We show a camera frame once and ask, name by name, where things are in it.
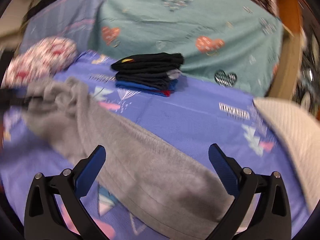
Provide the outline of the blue plaid striped cloth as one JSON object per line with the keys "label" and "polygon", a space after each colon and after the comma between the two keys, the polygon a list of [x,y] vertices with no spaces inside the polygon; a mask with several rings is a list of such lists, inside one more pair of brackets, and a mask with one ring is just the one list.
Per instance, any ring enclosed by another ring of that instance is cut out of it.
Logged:
{"label": "blue plaid striped cloth", "polygon": [[19,53],[46,37],[66,37],[76,42],[78,52],[87,43],[98,9],[104,0],[57,0],[33,16],[26,27]]}

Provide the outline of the grey folded garment in stack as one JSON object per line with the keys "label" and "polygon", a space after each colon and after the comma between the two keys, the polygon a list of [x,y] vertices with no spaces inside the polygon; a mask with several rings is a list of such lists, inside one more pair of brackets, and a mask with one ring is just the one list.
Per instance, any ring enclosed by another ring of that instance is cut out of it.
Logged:
{"label": "grey folded garment in stack", "polygon": [[172,69],[167,72],[167,76],[171,80],[178,79],[180,75],[181,71],[179,69]]}

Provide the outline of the blue folded garment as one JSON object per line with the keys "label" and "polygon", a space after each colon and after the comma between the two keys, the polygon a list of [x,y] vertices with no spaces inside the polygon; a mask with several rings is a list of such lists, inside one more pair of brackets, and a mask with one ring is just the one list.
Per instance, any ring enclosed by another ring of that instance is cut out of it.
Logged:
{"label": "blue folded garment", "polygon": [[161,90],[171,90],[173,93],[175,91],[177,83],[178,83],[178,79],[171,80],[169,83],[169,88],[167,89],[159,89],[159,88],[154,88],[147,85],[141,85],[138,83],[127,82],[127,81],[116,81],[115,85],[117,88],[121,88],[121,89],[134,90],[138,92],[161,96],[160,94]]}

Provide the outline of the white quilted pillow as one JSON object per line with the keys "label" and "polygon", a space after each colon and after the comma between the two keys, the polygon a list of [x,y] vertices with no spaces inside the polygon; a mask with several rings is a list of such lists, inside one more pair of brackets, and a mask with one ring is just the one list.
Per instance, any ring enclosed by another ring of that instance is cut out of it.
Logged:
{"label": "white quilted pillow", "polygon": [[253,103],[287,149],[312,212],[319,202],[319,121],[293,101],[255,98]]}

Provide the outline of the purple printed bed sheet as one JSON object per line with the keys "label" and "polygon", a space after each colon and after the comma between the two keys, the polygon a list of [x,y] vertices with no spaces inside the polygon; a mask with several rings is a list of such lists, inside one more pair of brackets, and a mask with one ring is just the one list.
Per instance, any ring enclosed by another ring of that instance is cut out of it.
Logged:
{"label": "purple printed bed sheet", "polygon": [[[103,107],[154,133],[169,144],[211,167],[208,148],[218,144],[241,166],[258,174],[278,171],[290,203],[292,234],[297,234],[310,213],[289,154],[265,125],[251,95],[191,77],[181,76],[169,97],[119,89],[115,86],[112,59],[92,51],[81,54],[55,79],[74,77]],[[35,174],[59,174],[70,163],[35,136],[12,108],[5,115],[1,150],[1,180],[5,196],[20,220]]]}

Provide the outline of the grey sweatpants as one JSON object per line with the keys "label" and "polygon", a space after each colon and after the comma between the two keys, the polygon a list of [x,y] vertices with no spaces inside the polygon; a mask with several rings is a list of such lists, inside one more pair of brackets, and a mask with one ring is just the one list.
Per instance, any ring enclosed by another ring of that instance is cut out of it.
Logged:
{"label": "grey sweatpants", "polygon": [[170,239],[205,239],[230,207],[220,179],[198,161],[101,107],[75,78],[28,85],[28,128],[70,163],[104,146],[98,181],[132,214]]}

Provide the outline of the red folded garment bottom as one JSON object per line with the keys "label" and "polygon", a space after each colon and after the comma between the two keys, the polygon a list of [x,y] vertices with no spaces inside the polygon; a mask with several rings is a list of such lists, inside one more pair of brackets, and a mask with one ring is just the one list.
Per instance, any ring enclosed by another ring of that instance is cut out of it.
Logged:
{"label": "red folded garment bottom", "polygon": [[160,91],[161,96],[164,96],[164,97],[169,97],[169,96],[171,96],[171,93],[172,93],[171,90],[161,90],[161,91]]}

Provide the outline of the red white floral pillow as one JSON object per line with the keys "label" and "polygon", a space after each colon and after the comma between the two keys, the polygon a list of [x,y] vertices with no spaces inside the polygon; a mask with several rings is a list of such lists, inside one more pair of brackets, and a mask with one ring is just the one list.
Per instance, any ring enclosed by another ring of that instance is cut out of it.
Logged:
{"label": "red white floral pillow", "polygon": [[47,37],[10,62],[2,88],[25,86],[68,68],[77,56],[76,42],[64,37]]}

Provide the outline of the wooden bed headboard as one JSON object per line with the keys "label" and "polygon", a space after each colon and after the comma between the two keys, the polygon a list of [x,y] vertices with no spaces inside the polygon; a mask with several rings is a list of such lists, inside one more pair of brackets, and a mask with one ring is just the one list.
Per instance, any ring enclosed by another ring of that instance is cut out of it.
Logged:
{"label": "wooden bed headboard", "polygon": [[284,27],[283,44],[277,71],[268,96],[291,100],[302,62],[302,11],[298,0],[277,0],[277,6]]}

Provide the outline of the teal heart print blanket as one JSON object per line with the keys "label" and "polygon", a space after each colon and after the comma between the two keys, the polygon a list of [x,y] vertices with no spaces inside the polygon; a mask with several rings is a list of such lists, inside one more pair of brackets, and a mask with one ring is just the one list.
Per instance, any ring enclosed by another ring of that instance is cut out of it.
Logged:
{"label": "teal heart print blanket", "polygon": [[251,0],[104,0],[88,48],[113,59],[180,53],[183,74],[265,96],[281,21]]}

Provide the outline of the black folded garment yellow logo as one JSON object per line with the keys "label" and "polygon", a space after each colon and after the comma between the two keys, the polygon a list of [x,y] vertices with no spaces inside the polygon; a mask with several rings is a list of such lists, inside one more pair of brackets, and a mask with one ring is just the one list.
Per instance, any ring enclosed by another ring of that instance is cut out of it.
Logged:
{"label": "black folded garment yellow logo", "polygon": [[149,68],[150,64],[168,63],[182,65],[184,57],[180,53],[168,54],[138,54],[125,57],[111,65],[111,68],[116,71],[121,70],[138,70]]}

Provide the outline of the dark navy folded garment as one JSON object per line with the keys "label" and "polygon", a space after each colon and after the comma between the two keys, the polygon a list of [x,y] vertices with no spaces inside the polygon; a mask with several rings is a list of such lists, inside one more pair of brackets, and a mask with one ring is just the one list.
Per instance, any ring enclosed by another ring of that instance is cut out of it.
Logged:
{"label": "dark navy folded garment", "polygon": [[159,89],[167,89],[169,88],[169,83],[171,81],[167,76],[167,72],[168,70],[157,70],[155,72],[152,72],[151,70],[146,72],[119,71],[116,74],[116,80],[134,82]]}

